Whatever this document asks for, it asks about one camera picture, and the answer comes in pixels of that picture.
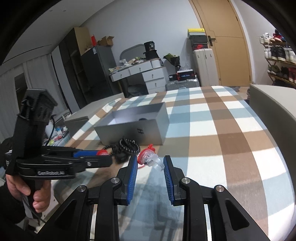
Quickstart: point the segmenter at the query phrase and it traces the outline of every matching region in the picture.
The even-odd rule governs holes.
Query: plaid tablecloth
[[[93,125],[107,112],[159,102],[166,103],[170,119],[164,145],[156,147],[159,157],[170,155],[174,166],[200,185],[225,186],[271,241],[282,240],[295,206],[287,166],[265,125],[231,88],[180,89],[118,99],[99,110],[67,145],[100,149]],[[56,198],[65,200],[81,184],[98,185],[98,171],[90,169],[73,180],[59,181]],[[121,240],[181,240],[183,208],[170,205],[163,172],[139,169],[131,205],[119,206],[118,212]]]

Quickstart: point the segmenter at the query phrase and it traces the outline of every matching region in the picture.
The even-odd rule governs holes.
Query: dark gray refrigerator
[[[107,46],[95,46],[81,56],[83,68],[92,92],[93,101],[119,94],[117,82],[110,79],[110,68],[116,67],[111,50]]]

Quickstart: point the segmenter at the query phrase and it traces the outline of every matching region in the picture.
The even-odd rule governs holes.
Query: drawer
[[[151,64],[152,64],[152,68],[154,68],[154,69],[163,67],[163,62],[160,59],[152,60]]]
[[[148,93],[149,94],[154,94],[154,93],[163,92],[163,91],[165,91],[165,87],[159,87],[159,88],[155,88],[155,89],[152,89],[152,90],[148,90]]]
[[[141,64],[137,64],[135,66],[129,67],[128,69],[129,69],[131,75],[134,75],[134,74],[138,74],[141,72],[145,72],[147,70],[151,70],[152,65],[151,65],[150,61],[147,61],[145,63],[141,63]]]
[[[115,74],[111,74],[111,80],[114,82],[114,81],[117,81],[117,80],[120,80],[120,79],[123,79],[123,78],[126,78],[128,76],[130,76],[130,72],[128,69],[124,69],[122,71],[119,71],[118,73],[115,73]]]
[[[168,73],[167,73],[166,67],[159,68],[159,69],[154,69],[154,70],[142,73],[143,79],[144,79],[145,82],[149,81],[149,80],[160,79],[160,78],[165,78],[166,79],[167,74]]]
[[[146,82],[146,86],[148,90],[151,89],[155,89],[158,87],[165,87],[166,84],[166,79],[165,78],[161,78],[161,79],[157,79],[157,80],[150,80]]]

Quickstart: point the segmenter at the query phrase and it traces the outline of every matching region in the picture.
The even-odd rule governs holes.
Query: refrigerator
[[[219,85],[218,72],[213,50],[194,50],[193,59],[199,77],[200,86]]]
[[[81,56],[82,65],[92,92],[92,101],[119,94],[117,82],[110,79],[110,68],[116,67],[116,62],[108,46],[94,46]]]

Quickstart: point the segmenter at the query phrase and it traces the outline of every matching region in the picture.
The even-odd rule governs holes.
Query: curtain
[[[60,114],[67,109],[62,97],[50,55],[43,55],[23,63],[28,88],[47,89],[58,103],[53,114]]]
[[[0,142],[12,137],[19,107],[13,69],[0,76]]]

